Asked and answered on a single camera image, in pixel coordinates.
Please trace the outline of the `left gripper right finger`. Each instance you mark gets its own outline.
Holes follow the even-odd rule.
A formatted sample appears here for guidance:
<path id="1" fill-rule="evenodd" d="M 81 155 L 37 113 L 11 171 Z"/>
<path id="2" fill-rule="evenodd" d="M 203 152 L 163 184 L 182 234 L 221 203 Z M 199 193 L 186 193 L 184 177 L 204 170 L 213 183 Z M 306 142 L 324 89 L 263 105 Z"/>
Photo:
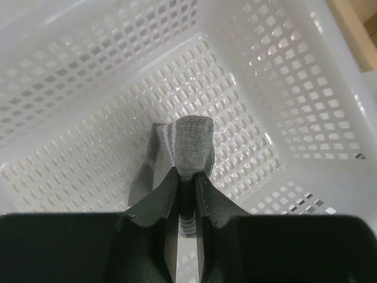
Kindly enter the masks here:
<path id="1" fill-rule="evenodd" d="M 194 178 L 201 282 L 375 282 L 376 238 L 347 215 L 251 215 Z"/>

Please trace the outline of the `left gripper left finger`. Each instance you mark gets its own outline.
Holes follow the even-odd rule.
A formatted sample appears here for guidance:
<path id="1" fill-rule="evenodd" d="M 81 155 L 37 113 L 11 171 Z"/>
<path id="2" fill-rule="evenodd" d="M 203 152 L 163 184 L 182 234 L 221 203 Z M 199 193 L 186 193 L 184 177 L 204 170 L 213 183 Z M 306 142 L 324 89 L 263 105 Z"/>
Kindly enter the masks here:
<path id="1" fill-rule="evenodd" d="M 178 181 L 124 212 L 1 217 L 2 282 L 174 282 Z"/>

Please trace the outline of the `grey striped sock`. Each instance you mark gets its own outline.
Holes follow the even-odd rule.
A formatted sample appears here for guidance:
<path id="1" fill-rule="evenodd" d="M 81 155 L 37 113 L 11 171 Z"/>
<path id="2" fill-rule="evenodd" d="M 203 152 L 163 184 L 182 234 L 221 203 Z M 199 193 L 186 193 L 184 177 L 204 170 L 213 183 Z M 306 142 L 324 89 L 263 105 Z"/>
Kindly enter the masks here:
<path id="1" fill-rule="evenodd" d="M 128 206 L 156 189 L 172 167 L 177 169 L 184 184 L 198 172 L 210 176 L 215 161 L 213 134 L 213 120 L 206 116 L 184 116 L 172 123 L 153 123 L 145 160 L 130 187 Z"/>

